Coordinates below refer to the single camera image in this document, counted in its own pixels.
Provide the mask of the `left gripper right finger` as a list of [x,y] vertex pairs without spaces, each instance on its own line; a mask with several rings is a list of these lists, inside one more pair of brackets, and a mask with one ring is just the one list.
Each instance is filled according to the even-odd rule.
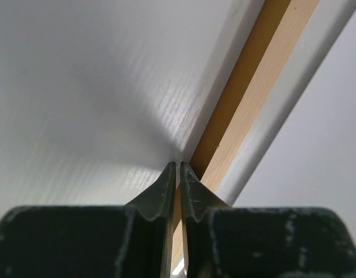
[[180,165],[188,277],[356,277],[343,221],[321,207],[233,208]]

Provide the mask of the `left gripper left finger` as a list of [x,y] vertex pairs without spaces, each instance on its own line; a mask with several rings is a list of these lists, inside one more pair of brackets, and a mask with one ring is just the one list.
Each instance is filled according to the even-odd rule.
[[0,277],[169,277],[176,165],[123,206],[18,206],[0,220]]

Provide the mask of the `wooden picture frame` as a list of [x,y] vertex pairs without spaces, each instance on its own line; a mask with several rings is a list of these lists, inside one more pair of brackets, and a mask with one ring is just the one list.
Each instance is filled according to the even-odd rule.
[[216,192],[317,1],[265,1],[190,160]]

